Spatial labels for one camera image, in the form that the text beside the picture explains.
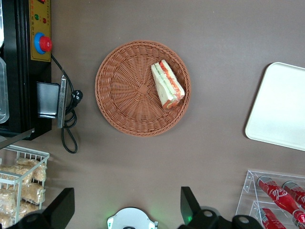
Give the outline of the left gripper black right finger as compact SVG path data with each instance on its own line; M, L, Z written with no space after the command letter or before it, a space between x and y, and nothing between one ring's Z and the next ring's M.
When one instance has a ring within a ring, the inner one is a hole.
M180 229L261 229L260 223L247 215L226 220L210 207L201 207L190 187L181 187L180 210L184 223Z

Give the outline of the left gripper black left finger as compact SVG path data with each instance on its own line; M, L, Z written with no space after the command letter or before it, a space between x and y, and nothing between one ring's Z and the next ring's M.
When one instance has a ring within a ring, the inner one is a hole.
M11 229L65 229L75 213L75 192L69 187L45 208L22 218Z

